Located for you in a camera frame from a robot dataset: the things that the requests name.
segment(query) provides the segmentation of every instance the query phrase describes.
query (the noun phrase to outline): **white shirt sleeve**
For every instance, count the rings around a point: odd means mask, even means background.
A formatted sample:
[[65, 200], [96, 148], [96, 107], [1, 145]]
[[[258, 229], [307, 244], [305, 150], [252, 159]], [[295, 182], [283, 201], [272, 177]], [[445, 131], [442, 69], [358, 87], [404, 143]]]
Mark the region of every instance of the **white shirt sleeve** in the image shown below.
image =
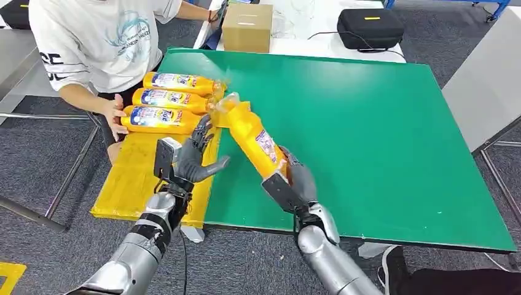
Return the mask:
[[59, 91], [68, 84], [88, 88], [91, 74], [79, 42], [38, 3], [32, 1], [29, 5], [29, 23], [52, 88]]
[[155, 19], [166, 24], [178, 14], [182, 0], [154, 0], [153, 3]]

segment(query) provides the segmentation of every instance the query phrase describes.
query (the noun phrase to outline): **black bag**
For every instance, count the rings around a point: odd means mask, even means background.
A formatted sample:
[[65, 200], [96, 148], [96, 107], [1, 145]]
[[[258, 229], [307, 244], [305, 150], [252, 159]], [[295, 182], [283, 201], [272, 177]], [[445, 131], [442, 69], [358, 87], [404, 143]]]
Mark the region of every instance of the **black bag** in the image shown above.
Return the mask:
[[404, 35], [404, 25], [389, 9], [344, 9], [337, 29], [349, 49], [389, 49]]
[[30, 30], [29, 0], [12, 0], [0, 9], [4, 22], [12, 29]]

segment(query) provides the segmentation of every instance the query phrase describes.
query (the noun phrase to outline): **yellow bottle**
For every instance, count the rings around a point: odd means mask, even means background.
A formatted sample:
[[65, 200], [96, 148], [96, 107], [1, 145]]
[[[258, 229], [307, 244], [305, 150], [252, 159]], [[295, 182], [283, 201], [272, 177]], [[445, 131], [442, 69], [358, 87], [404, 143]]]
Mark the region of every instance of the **yellow bottle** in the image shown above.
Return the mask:
[[153, 106], [127, 106], [123, 111], [127, 117], [121, 117], [121, 125], [132, 132], [190, 134], [201, 119], [191, 112]]
[[210, 104], [206, 98], [193, 93], [163, 89], [137, 89], [132, 96], [132, 104], [135, 106], [148, 105], [168, 109], [185, 109], [194, 114], [206, 114], [210, 110]]
[[226, 84], [201, 76], [149, 72], [143, 79], [145, 88], [161, 88], [195, 93], [200, 96], [223, 92]]
[[238, 95], [232, 93], [217, 104], [217, 110], [225, 114], [233, 140], [262, 179], [267, 179], [277, 170], [287, 177], [286, 157], [262, 126], [261, 119], [251, 112], [248, 103], [240, 103]]

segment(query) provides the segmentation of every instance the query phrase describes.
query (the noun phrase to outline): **green table surface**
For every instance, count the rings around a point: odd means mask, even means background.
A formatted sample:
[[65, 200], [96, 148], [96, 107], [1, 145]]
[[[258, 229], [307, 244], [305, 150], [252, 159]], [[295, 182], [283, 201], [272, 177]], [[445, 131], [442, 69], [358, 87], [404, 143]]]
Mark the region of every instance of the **green table surface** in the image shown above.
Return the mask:
[[[310, 167], [342, 236], [516, 250], [429, 66], [169, 49], [160, 71], [229, 81]], [[228, 130], [219, 155], [205, 224], [292, 230]]]

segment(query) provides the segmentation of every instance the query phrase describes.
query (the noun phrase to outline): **robotic arm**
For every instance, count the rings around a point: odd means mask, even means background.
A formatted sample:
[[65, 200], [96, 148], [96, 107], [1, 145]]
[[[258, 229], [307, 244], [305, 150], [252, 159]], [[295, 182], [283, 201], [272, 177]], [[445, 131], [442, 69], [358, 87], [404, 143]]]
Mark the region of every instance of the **robotic arm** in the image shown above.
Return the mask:
[[[154, 175], [162, 184], [148, 200], [109, 262], [79, 288], [66, 295], [142, 295], [159, 266], [174, 231], [185, 215], [194, 183], [224, 169], [228, 157], [201, 166], [206, 145], [213, 135], [210, 116], [203, 116], [192, 136], [180, 145], [171, 138], [157, 143]], [[316, 199], [309, 169], [283, 148], [288, 178], [275, 173], [262, 186], [299, 224], [297, 246], [308, 265], [331, 294], [382, 295], [349, 255], [339, 247], [340, 236], [333, 217]]]
[[298, 219], [297, 246], [307, 264], [331, 294], [382, 295], [354, 260], [340, 249], [335, 221], [317, 201], [315, 181], [309, 169], [285, 147], [280, 148], [289, 162], [289, 179], [276, 172], [262, 186], [285, 212]]
[[143, 295], [161, 262], [171, 237], [185, 215], [194, 183], [224, 169], [229, 158], [202, 167], [210, 116], [204, 116], [181, 146], [171, 138], [157, 143], [154, 175], [166, 184], [148, 200], [145, 210], [109, 262], [67, 295]]

